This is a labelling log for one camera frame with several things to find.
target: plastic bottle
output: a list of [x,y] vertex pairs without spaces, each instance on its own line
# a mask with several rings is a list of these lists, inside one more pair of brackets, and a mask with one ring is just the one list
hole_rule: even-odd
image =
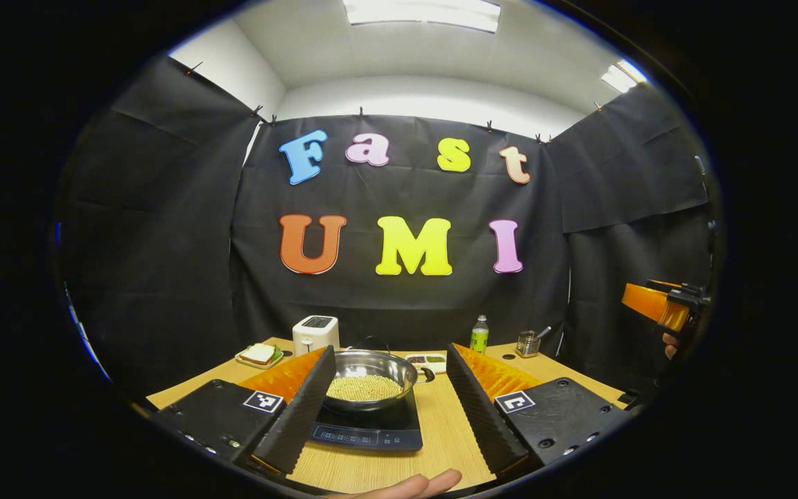
[[486,344],[488,344],[488,325],[485,323],[485,315],[480,315],[476,325],[472,327],[470,350],[485,353]]

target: mesh utensil holder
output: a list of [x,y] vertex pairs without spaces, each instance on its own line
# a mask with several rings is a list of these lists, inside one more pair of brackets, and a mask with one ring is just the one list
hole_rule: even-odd
[[516,341],[516,353],[519,357],[534,357],[538,354],[539,347],[541,338],[535,338],[535,331],[523,331],[519,334],[519,340]]

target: black cloth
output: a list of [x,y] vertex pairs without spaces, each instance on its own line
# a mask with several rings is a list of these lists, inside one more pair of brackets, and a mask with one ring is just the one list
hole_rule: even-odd
[[684,117],[637,85],[548,145],[561,184],[566,233],[624,224],[707,202]]
[[155,61],[80,138],[58,200],[58,263],[113,381],[143,398],[241,347],[229,231],[258,119]]
[[[321,172],[292,186],[279,146],[324,130]],[[345,158],[357,133],[389,140],[389,163],[376,167]],[[472,165],[463,173],[436,162],[443,138],[465,139]],[[517,146],[528,156],[528,184],[506,172],[498,151]],[[304,237],[308,258],[321,253],[319,217],[341,215],[338,259],[328,272],[295,274],[279,256],[279,218],[313,219]],[[561,230],[558,185],[544,148],[535,140],[465,123],[401,116],[334,116],[262,125],[242,171],[232,228],[231,265],[235,312],[244,341],[290,338],[307,315],[339,319],[343,347],[377,335],[399,350],[444,349],[469,344],[476,317],[487,315],[490,344],[515,342],[520,331],[558,325],[567,304],[567,246]],[[384,216],[406,220],[417,236],[428,218],[452,222],[447,232],[451,275],[377,275]],[[516,221],[516,245],[524,268],[497,274],[491,220]],[[364,347],[378,348],[370,340]]]
[[628,282],[707,286],[705,206],[568,234],[571,299],[558,359],[619,389],[643,394],[667,366],[655,322],[621,303]]

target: yellow letter m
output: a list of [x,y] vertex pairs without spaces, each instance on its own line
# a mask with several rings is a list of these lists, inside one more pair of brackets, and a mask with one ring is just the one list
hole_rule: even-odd
[[420,260],[427,254],[427,260],[420,266],[424,275],[449,275],[449,250],[447,234],[452,222],[444,218],[430,218],[420,234],[415,238],[402,217],[381,217],[378,225],[384,230],[384,253],[380,264],[374,269],[380,275],[399,275],[402,266],[396,262],[396,253],[402,257],[409,274],[418,269]]

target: stainless steel bowl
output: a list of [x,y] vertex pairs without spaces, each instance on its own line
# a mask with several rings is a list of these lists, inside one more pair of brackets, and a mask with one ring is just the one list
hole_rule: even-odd
[[[326,395],[323,404],[337,412],[365,412],[381,410],[397,401],[401,401],[418,382],[418,370],[408,360],[382,351],[345,350],[335,352],[337,373],[335,378],[349,376],[384,376],[389,377],[401,386],[402,391],[388,399],[379,401],[345,401]],[[436,375],[426,367],[421,367],[427,377],[422,383],[433,381]]]

